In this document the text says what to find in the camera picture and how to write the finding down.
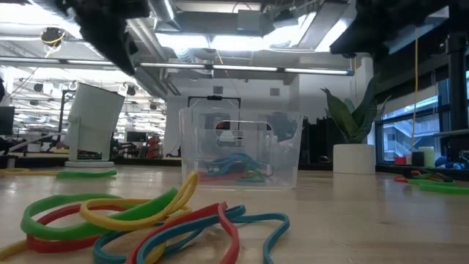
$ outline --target wooden table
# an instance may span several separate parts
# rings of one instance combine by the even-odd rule
[[[0,178],[0,246],[24,239],[23,209],[52,194],[108,193],[153,198],[180,185],[180,168],[121,166],[116,180],[67,180],[53,177]],[[469,263],[469,196],[420,192],[395,183],[393,175],[353,176],[300,172],[291,191],[199,189],[191,205],[244,204],[248,214],[282,212],[292,226],[274,248],[277,264]],[[78,216],[54,222],[64,226]],[[240,227],[238,263],[262,263],[262,244],[278,225],[272,221]],[[124,254],[142,237],[135,232],[105,249]],[[219,263],[229,245],[219,227],[202,233],[187,249],[160,263]],[[90,249],[67,254],[25,252],[6,263],[87,264]]]

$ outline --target white machine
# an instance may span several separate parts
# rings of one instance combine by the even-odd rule
[[[65,144],[70,147],[65,166],[110,167],[111,135],[117,125],[125,97],[115,92],[79,84],[68,122]],[[102,153],[101,161],[78,160],[78,150]]]

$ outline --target plastic container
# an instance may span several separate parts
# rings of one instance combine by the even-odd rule
[[[209,188],[294,188],[303,116],[295,112],[180,110],[182,177]]]

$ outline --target blue rubber band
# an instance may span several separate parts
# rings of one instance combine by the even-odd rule
[[[226,210],[226,217],[228,217],[228,219],[233,219],[233,218],[243,215],[244,213],[245,213],[245,208],[244,206],[240,205],[240,206],[236,206],[236,207],[229,208],[228,210]],[[163,222],[159,222],[156,224],[156,226],[161,226],[161,225],[163,225]],[[203,230],[204,230],[204,227],[192,230],[193,231],[192,234],[189,235],[187,238],[184,238],[181,241],[178,241],[172,245],[167,246],[164,250],[163,256],[168,256],[170,254],[177,252],[179,249],[181,249],[187,243],[191,242],[195,237],[197,237]],[[108,254],[103,251],[103,247],[106,244],[110,243],[111,241],[128,233],[129,232],[113,231],[113,232],[108,232],[105,235],[98,238],[93,248],[93,258],[94,258],[95,264],[125,263],[125,261],[127,260],[127,256]]]
[[[283,221],[283,224],[281,224],[279,227],[276,228],[276,230],[264,242],[264,245],[262,247],[263,263],[273,264],[273,261],[270,258],[270,251],[272,250],[273,246],[275,246],[280,236],[288,230],[290,226],[290,221],[289,221],[288,216],[283,213],[266,213],[266,214],[255,215],[255,216],[238,216],[234,219],[230,219],[231,222],[237,223],[237,224],[254,223],[254,222],[266,221],[266,220]],[[144,259],[145,257],[147,257],[149,252],[154,247],[163,243],[164,241],[177,237],[178,235],[191,232],[193,230],[209,227],[213,224],[217,224],[218,222],[219,222],[218,216],[211,216],[211,217],[207,217],[204,219],[199,219],[199,220],[190,221],[184,224],[180,224],[176,227],[172,227],[163,232],[160,232],[157,235],[151,237],[142,245],[142,247],[139,249],[139,252],[137,253],[136,263],[144,264]]]

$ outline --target potted plant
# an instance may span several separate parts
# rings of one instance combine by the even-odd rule
[[[336,144],[333,149],[333,170],[338,173],[369,175],[375,172],[374,145],[365,142],[372,129],[373,122],[381,118],[386,104],[377,109],[375,99],[379,76],[376,75],[368,83],[365,96],[355,108],[350,99],[344,101],[322,89],[327,95],[328,109],[326,114],[336,123],[347,144]]]

